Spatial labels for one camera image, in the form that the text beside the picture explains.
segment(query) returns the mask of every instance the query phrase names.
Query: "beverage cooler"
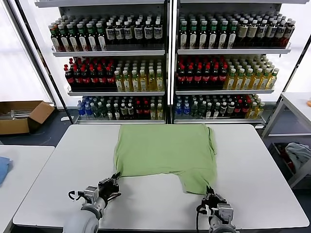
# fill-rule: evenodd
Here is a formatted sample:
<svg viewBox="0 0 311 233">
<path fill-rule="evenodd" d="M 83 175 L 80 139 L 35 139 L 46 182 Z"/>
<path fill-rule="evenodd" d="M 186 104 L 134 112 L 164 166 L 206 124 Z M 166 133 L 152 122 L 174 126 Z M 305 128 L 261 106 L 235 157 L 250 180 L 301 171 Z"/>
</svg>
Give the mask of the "beverage cooler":
<svg viewBox="0 0 311 233">
<path fill-rule="evenodd" d="M 15 2 L 73 123 L 262 126 L 308 0 Z"/>
</svg>

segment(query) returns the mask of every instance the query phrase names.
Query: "gray floor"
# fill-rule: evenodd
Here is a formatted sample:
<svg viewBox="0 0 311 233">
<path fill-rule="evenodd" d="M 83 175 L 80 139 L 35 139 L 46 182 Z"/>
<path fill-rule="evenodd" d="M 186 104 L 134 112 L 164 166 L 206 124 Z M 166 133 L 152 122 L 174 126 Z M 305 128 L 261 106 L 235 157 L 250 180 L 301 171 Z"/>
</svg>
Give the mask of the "gray floor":
<svg viewBox="0 0 311 233">
<path fill-rule="evenodd" d="M 61 137 L 70 125 L 69 121 L 61 122 L 61 117 L 66 116 L 64 112 L 54 112 L 53 115 L 42 125 L 42 127 L 33 134 L 21 134 L 14 136 L 0 136 L 0 141 L 5 145 L 44 145 L 44 146 L 57 146 Z M 284 111 L 281 118 L 275 125 L 272 133 L 309 133 L 311 128 L 302 125 L 299 120 L 290 112 Z M 293 139 L 293 138 L 269 138 L 264 141 L 267 147 L 272 142 L 299 142 L 305 145 L 311 146 L 310 139 Z M 304 209 L 306 215 L 311 219 L 311 190 L 294 190 L 295 196 Z M 40 229 L 28 229 L 15 227 L 14 233 L 19 232 L 43 232 Z M 282 233 L 310 233 L 311 226 L 307 228 L 299 229 L 283 229 Z"/>
</svg>

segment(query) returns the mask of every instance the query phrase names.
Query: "blue cloth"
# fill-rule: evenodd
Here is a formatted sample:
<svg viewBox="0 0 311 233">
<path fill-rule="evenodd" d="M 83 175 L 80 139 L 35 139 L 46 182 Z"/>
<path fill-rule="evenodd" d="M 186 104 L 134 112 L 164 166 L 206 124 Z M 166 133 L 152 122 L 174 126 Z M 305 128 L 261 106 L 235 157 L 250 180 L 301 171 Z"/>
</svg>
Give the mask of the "blue cloth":
<svg viewBox="0 0 311 233">
<path fill-rule="evenodd" d="M 6 174 L 8 173 L 9 164 L 10 159 L 0 157 L 0 184 L 2 184 Z"/>
</svg>

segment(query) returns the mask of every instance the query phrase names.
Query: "metal shelf frame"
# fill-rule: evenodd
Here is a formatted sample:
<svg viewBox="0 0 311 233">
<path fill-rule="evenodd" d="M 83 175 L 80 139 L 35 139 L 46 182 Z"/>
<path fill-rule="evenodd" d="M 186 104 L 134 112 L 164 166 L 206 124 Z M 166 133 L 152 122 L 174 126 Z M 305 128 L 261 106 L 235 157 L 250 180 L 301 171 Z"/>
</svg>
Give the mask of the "metal shelf frame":
<svg viewBox="0 0 311 233">
<path fill-rule="evenodd" d="M 146 91 L 146 92 L 68 92 L 69 96 L 164 96 L 165 91 Z"/>
</svg>

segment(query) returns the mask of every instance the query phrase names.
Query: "display shelf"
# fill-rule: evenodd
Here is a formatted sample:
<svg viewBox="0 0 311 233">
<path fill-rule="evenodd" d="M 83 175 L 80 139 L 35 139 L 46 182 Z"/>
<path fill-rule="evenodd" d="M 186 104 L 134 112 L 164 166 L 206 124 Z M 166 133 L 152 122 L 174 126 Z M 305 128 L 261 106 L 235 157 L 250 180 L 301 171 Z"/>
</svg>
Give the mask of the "display shelf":
<svg viewBox="0 0 311 233">
<path fill-rule="evenodd" d="M 263 124 L 263 119 L 175 119 L 174 124 Z"/>
<path fill-rule="evenodd" d="M 69 96 L 164 96 L 164 91 L 146 91 L 146 92 L 68 92 Z"/>
<path fill-rule="evenodd" d="M 180 0 L 180 3 L 276 3 L 306 4 L 310 0 Z"/>
<path fill-rule="evenodd" d="M 176 95 L 224 95 L 224 94 L 271 94 L 272 90 L 206 90 L 206 91 L 176 91 Z"/>
<path fill-rule="evenodd" d="M 36 0 L 39 8 L 100 5 L 163 4 L 164 0 Z"/>
<path fill-rule="evenodd" d="M 78 120 L 77 124 L 88 124 L 88 125 L 165 124 L 165 120 Z"/>
</svg>

